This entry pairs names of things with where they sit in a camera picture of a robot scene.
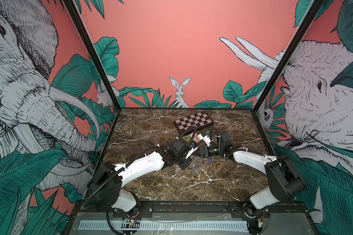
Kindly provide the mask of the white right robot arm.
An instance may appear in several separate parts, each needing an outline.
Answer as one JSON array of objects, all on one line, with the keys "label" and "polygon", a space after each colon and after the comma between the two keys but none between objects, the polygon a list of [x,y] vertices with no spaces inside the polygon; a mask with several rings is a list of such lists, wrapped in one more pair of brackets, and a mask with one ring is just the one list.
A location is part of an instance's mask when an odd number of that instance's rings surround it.
[{"label": "white right robot arm", "polygon": [[304,191],[307,184],[297,167],[288,156],[271,156],[249,151],[243,146],[234,145],[226,131],[198,135],[194,141],[205,142],[199,148],[201,156],[210,158],[220,156],[233,162],[252,167],[267,177],[268,186],[252,194],[244,203],[243,210],[248,216],[279,202],[292,201],[299,193]]}]

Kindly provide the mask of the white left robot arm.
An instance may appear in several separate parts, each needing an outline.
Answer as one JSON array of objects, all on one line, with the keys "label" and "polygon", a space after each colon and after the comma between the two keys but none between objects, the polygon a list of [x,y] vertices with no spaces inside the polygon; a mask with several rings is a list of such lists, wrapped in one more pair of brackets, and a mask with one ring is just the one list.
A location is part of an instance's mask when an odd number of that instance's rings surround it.
[{"label": "white left robot arm", "polygon": [[196,148],[189,142],[179,138],[163,146],[149,147],[126,164],[106,162],[88,182],[88,195],[80,208],[85,210],[95,206],[99,211],[117,209],[128,217],[134,217],[140,213],[141,203],[134,193],[124,190],[124,186],[141,176],[175,164],[186,169],[195,151]]}]

